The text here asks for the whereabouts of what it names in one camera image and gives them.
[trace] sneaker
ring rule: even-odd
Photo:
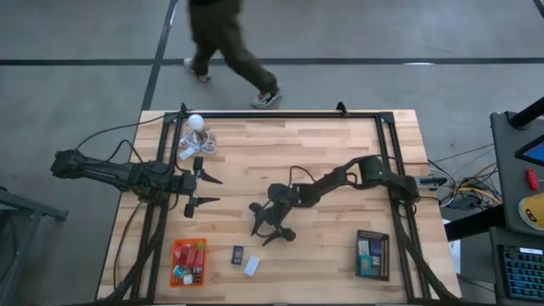
[[[184,59],[184,67],[188,72],[194,74],[196,79],[200,82],[208,82],[212,78],[209,73],[202,76],[199,76],[195,73],[195,70],[193,69],[193,58]]]
[[[275,100],[281,97],[283,93],[278,86],[278,90],[275,93],[260,93],[255,99],[253,99],[252,106],[255,108],[265,108],[272,104]]]

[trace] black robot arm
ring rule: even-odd
[[[349,180],[348,170],[358,165],[360,170],[360,182]],[[426,184],[438,186],[445,183],[444,178],[431,179]],[[402,200],[416,202],[420,200],[417,180],[411,176],[399,176],[385,169],[376,156],[357,157],[347,164],[336,167],[332,172],[312,184],[272,184],[268,189],[269,201],[264,206],[252,203],[249,208],[255,213],[255,224],[252,235],[267,238],[266,245],[275,238],[284,238],[293,241],[297,235],[292,229],[281,226],[281,222],[293,207],[310,208],[320,201],[321,197],[340,186],[351,186],[357,190],[366,190],[378,185],[392,187]],[[259,227],[266,222],[274,227],[269,235],[260,235]]]
[[[212,178],[202,168],[203,159],[196,157],[193,170],[185,170],[181,175],[174,175],[173,167],[159,161],[141,163],[125,162],[117,164],[84,156],[78,150],[58,151],[55,154],[51,172],[62,179],[87,178],[110,184],[120,191],[132,191],[140,201],[159,200],[162,192],[190,196],[185,206],[185,217],[193,217],[195,207],[200,204],[217,201],[218,198],[194,197],[196,185],[200,179],[222,184]]]

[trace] wooden table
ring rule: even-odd
[[[392,112],[407,174],[428,175],[427,156],[416,112]],[[140,120],[149,120],[163,113],[145,111]],[[138,129],[135,147],[145,160],[156,157],[160,122],[145,124]],[[313,208],[293,209],[284,225],[297,232],[294,242],[278,239],[263,247],[264,239],[249,235],[254,218],[248,205],[253,201],[264,203],[266,190],[271,183],[286,184],[290,166],[306,167],[316,178],[320,178],[353,157],[379,154],[373,120],[207,119],[207,125],[215,132],[218,152],[214,156],[205,156],[204,168],[224,184],[201,182],[198,195],[220,197],[222,200],[204,204],[195,210],[193,218],[185,218],[186,197],[180,196],[179,205],[168,214],[156,284],[156,303],[405,302],[389,199],[383,187],[364,191],[342,187],[325,195]],[[179,165],[192,168],[192,159]],[[310,182],[303,172],[297,170],[293,174],[293,181]],[[107,296],[113,289],[113,259],[123,228],[138,203],[134,194],[122,195],[98,298]],[[117,270],[118,281],[136,258],[145,215],[143,207],[124,241]],[[446,287],[460,297],[436,201],[422,199],[417,203],[416,222],[423,256]],[[390,234],[389,282],[355,277],[357,229]],[[173,241],[184,238],[207,238],[205,286],[169,286]],[[245,247],[242,266],[230,263],[233,245]],[[254,278],[243,274],[250,255],[261,259]],[[410,263],[416,295],[421,296],[416,266],[411,258]],[[146,273],[149,273],[149,266],[144,270],[141,292],[147,288]]]

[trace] computer monitor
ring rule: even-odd
[[[515,156],[524,161],[544,166],[544,135],[517,150]]]

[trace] white ball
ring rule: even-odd
[[[190,128],[196,131],[200,131],[204,127],[204,118],[197,114],[189,116],[187,122],[189,123]]]

